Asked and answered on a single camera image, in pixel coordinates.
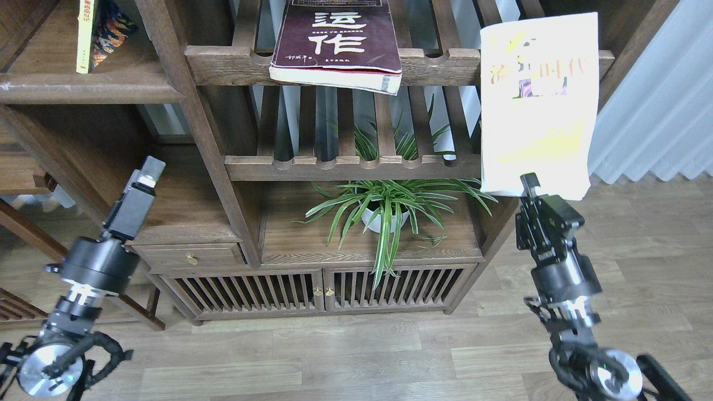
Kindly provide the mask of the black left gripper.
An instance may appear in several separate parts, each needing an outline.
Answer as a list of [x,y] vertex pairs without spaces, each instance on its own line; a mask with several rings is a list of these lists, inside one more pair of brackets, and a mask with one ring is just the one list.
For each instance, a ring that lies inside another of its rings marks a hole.
[[135,169],[102,224],[102,241],[78,238],[61,264],[63,280],[90,285],[110,294],[124,294],[140,257],[127,251],[122,241],[134,239],[148,215],[165,162],[147,157]]

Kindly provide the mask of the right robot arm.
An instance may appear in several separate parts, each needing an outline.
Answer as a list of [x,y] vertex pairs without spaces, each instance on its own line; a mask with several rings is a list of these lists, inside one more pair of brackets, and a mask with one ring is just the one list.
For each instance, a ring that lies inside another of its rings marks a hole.
[[530,252],[537,295],[524,303],[549,332],[549,363],[578,400],[689,400],[690,396],[650,354],[632,357],[600,347],[600,321],[591,298],[602,292],[588,256],[579,253],[575,231],[585,219],[559,195],[539,194],[535,173],[521,176],[524,195],[515,216],[516,245]]

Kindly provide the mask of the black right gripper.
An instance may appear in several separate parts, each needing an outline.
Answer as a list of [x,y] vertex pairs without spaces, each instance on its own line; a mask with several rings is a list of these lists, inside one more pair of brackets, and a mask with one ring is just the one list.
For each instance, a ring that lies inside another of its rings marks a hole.
[[601,294],[590,258],[578,254],[575,231],[585,223],[559,195],[538,195],[535,173],[520,176],[525,195],[515,216],[516,246],[528,250],[536,263],[531,276],[545,304]]

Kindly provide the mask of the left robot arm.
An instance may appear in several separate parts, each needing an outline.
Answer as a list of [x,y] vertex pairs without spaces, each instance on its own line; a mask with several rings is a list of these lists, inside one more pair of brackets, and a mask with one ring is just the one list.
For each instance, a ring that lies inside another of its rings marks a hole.
[[92,327],[104,298],[124,294],[139,264],[139,256],[125,244],[139,233],[165,166],[147,157],[110,209],[100,237],[77,238],[68,256],[45,266],[70,285],[69,292],[60,297],[32,343],[27,338],[17,347],[3,343],[3,383],[15,382],[34,398],[67,394],[68,400],[79,400],[120,363],[132,359],[132,350]]

